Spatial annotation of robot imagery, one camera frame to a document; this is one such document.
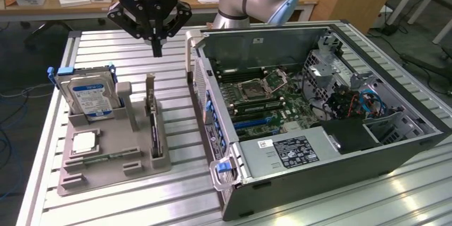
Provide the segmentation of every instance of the aluminum extrusion table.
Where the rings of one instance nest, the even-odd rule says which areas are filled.
[[[337,26],[396,80],[452,126],[452,109],[348,24]],[[132,100],[144,96],[145,73],[156,74],[173,168],[169,172],[96,191],[56,193],[66,131],[66,103],[53,92],[17,225],[413,225],[452,222],[452,139],[418,154],[390,174],[280,206],[236,221],[221,221],[189,99],[184,50],[188,29],[169,38],[162,58],[124,31],[70,33],[61,66],[94,67],[113,62],[118,81],[132,82]],[[353,52],[344,58],[360,72]]]

